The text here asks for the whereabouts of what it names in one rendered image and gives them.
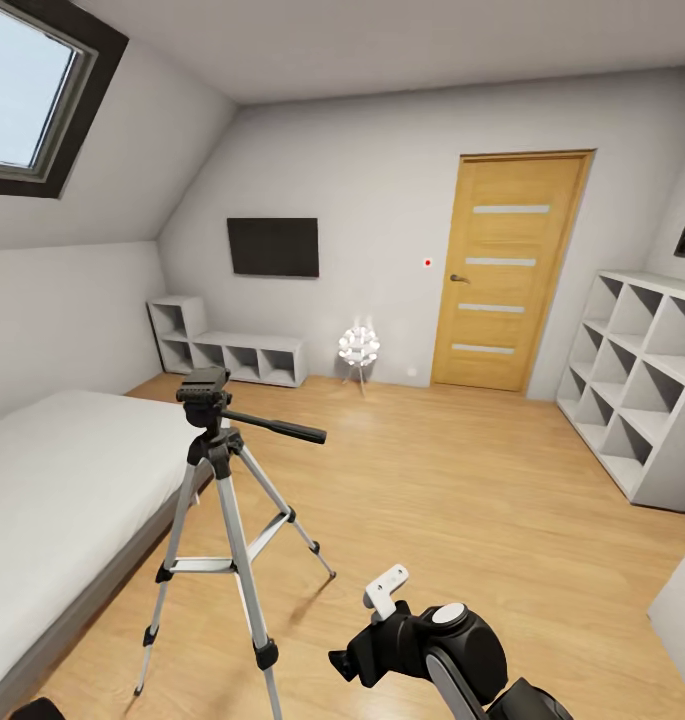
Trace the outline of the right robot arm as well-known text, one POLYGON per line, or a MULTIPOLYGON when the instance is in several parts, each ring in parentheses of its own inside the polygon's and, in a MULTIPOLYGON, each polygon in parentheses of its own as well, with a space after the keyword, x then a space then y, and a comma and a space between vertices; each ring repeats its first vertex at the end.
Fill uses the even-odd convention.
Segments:
POLYGON ((396 564, 366 586, 364 608, 376 608, 372 622, 328 658, 343 678, 373 688, 387 671, 429 680, 455 720, 574 720, 550 693, 524 677, 495 696, 509 681, 504 649, 491 626, 464 603, 430 606, 420 615, 407 601, 390 600, 408 580, 396 564))

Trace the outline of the camera tripod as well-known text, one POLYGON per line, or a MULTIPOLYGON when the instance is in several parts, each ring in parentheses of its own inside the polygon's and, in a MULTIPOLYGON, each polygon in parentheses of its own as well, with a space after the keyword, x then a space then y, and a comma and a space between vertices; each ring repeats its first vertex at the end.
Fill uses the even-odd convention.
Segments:
POLYGON ((233 394, 226 392, 223 387, 227 384, 231 369, 217 365, 208 368, 195 368, 177 389, 176 400, 183 402, 187 421, 196 428, 206 428, 188 448, 187 468, 183 479, 178 507, 176 510, 172 533, 166 557, 158 568, 155 581, 161 584, 154 610, 152 625, 146 628, 143 647, 147 647, 146 657, 142 666, 142 673, 134 696, 140 696, 144 687, 144 678, 159 630, 161 611, 164 605, 166 590, 169 581, 175 573, 230 573, 236 575, 238 588, 242 597, 244 612, 248 621, 252 637, 254 652, 258 668, 264 671, 270 704, 274 720, 284 720, 281 709, 274 669, 272 664, 278 661, 278 645, 268 636, 264 617, 256 590, 252 562, 262 553, 278 530, 286 523, 292 523, 300 536, 308 543, 309 549, 322 561, 329 573, 336 577, 336 573, 320 554, 320 543, 313 541, 304 527, 296 520, 296 512, 281 497, 281 494, 269 481, 262 467, 256 462, 252 453, 247 449, 240 433, 231 428, 221 427, 222 418, 239 420, 245 423, 269 428, 294 438, 308 442, 325 444, 327 432, 321 428, 314 428, 291 422, 263 419, 228 410, 233 394), (238 455, 243 463, 250 469, 268 496, 276 503, 279 514, 265 527, 265 530, 248 546, 245 541, 239 508, 237 505, 234 485, 232 484, 230 470, 230 454, 238 455), (224 515, 228 540, 232 557, 177 557, 179 541, 182 535, 188 504, 190 504, 193 485, 196 479, 200 460, 206 457, 213 467, 216 479, 220 504, 224 515))

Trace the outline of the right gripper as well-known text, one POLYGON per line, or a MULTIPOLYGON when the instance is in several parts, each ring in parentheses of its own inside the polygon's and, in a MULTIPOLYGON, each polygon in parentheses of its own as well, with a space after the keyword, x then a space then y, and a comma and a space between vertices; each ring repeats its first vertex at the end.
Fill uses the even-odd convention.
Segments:
POLYGON ((352 682, 359 675, 360 682, 373 688, 387 671, 414 676, 407 670, 400 656, 400 630, 412 616, 407 601, 399 599, 396 611, 383 622, 365 627, 350 642, 350 650, 330 650, 328 658, 343 678, 352 682))

